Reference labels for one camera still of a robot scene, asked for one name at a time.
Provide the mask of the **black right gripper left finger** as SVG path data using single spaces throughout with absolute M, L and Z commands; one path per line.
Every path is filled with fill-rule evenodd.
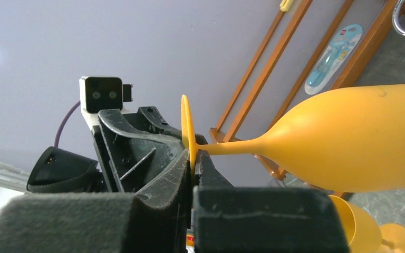
M 185 252 L 188 156 L 136 193 L 11 199 L 0 209 L 0 252 Z

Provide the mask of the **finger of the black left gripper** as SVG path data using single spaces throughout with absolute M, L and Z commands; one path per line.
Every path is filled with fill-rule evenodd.
M 98 152 L 108 192 L 138 192 L 162 180 L 189 190 L 188 151 L 155 106 L 98 113 Z

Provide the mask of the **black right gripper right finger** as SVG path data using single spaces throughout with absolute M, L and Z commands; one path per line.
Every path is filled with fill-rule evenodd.
M 349 252 L 338 212 L 326 193 L 208 184 L 205 158 L 207 152 L 198 152 L 196 252 Z

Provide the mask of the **orange goblet front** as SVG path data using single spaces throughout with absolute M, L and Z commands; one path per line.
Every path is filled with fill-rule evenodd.
M 405 227 L 379 225 L 366 211 L 348 201 L 329 196 L 338 212 L 350 252 L 405 252 Z

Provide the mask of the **orange goblet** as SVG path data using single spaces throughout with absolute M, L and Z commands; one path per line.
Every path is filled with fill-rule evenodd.
M 366 211 L 348 201 L 329 196 L 338 212 L 350 252 L 405 252 L 405 227 L 379 225 Z
M 405 84 L 355 86 L 310 97 L 260 137 L 198 144 L 188 98 L 181 98 L 189 162 L 210 155 L 256 154 L 314 186 L 339 192 L 405 189 Z

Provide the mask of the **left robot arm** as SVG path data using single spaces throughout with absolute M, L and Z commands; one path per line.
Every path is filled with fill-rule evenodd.
M 135 113 L 102 110 L 91 127 L 96 159 L 47 148 L 27 182 L 31 193 L 137 192 L 171 173 L 188 170 L 181 134 L 154 106 Z

